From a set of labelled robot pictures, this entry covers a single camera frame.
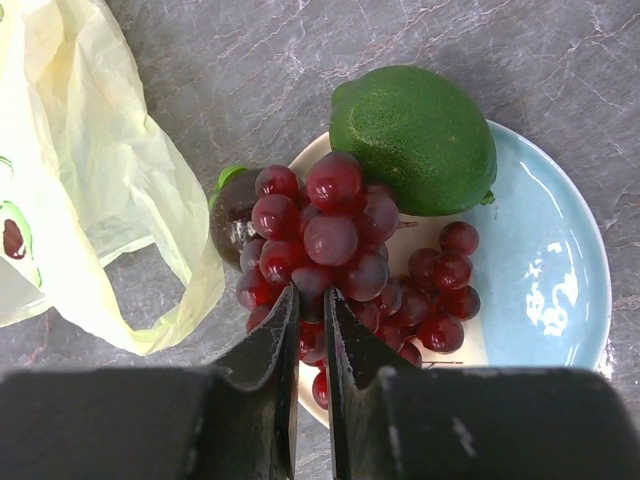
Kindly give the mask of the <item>red grape bunch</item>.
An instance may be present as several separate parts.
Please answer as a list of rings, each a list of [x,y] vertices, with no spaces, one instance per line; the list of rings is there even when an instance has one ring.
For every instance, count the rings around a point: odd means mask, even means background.
[[[407,273],[391,275],[387,241],[401,228],[391,192],[363,181],[356,160],[329,154],[305,181],[284,166],[254,176],[251,221],[257,236],[241,251],[241,303],[255,329],[277,295],[294,285],[300,295],[300,358],[316,368],[312,396],[329,403],[324,340],[324,294],[338,288],[356,319],[415,366],[422,351],[450,354],[464,342],[464,323],[480,298],[471,285],[477,230],[455,221],[439,234],[437,248],[415,250]]]

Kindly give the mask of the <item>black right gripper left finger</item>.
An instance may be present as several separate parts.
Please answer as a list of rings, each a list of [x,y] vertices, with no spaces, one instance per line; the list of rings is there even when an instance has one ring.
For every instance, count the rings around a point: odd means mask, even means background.
[[[299,294],[209,365],[17,371],[1,382],[5,479],[290,479]]]

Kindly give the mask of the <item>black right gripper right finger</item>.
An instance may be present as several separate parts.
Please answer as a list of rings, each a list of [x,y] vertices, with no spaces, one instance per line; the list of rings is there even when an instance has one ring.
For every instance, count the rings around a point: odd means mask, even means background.
[[[575,368],[420,369],[325,294],[338,479],[621,479],[625,409]]]

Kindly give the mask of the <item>green avocado print plastic bag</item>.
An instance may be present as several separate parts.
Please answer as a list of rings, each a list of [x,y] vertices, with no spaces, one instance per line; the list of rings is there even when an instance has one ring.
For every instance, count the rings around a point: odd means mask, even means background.
[[[155,245],[184,286],[152,326],[123,318],[105,267]],[[190,335],[225,288],[195,174],[149,115],[103,1],[1,5],[1,322],[55,309],[147,355]]]

